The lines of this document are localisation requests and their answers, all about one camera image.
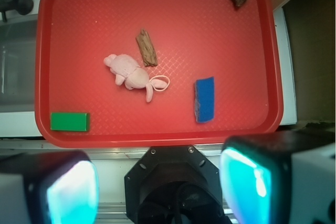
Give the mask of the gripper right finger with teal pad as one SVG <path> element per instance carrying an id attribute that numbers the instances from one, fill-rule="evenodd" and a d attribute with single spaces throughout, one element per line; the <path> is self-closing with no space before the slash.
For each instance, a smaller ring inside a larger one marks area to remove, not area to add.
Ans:
<path id="1" fill-rule="evenodd" d="M 232 136 L 222 148 L 224 199 L 239 223 L 335 223 L 335 134 Z"/>

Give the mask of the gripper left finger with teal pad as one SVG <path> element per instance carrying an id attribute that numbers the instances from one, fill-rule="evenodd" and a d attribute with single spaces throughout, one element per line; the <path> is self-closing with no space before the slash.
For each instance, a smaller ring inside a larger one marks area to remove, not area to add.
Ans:
<path id="1" fill-rule="evenodd" d="M 1 156 L 1 223 L 94 223 L 95 165 L 83 151 Z"/>

